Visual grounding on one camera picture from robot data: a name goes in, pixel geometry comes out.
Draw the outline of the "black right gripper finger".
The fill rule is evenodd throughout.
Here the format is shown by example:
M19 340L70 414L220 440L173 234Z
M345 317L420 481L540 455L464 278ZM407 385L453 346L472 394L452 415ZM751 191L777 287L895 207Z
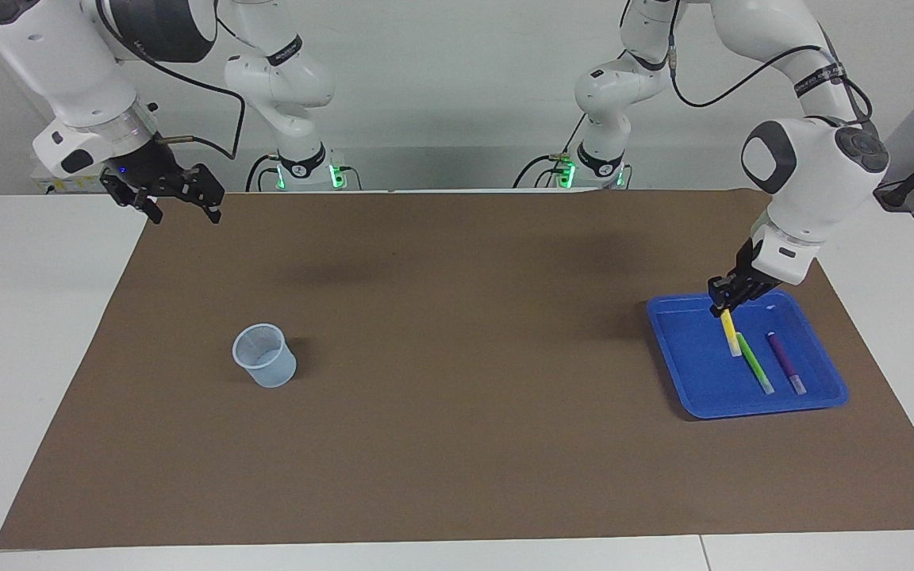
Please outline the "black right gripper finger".
M225 189L206 165L193 165L180 174L182 187L178 199L189 205L196 205L207 216L211 224L221 220L221 203Z
M152 196L146 190L137 190L128 186L117 176L99 177L102 187L111 196L116 205L120 207L133 207L144 213L153 224L160 224L163 220L163 210L157 206Z

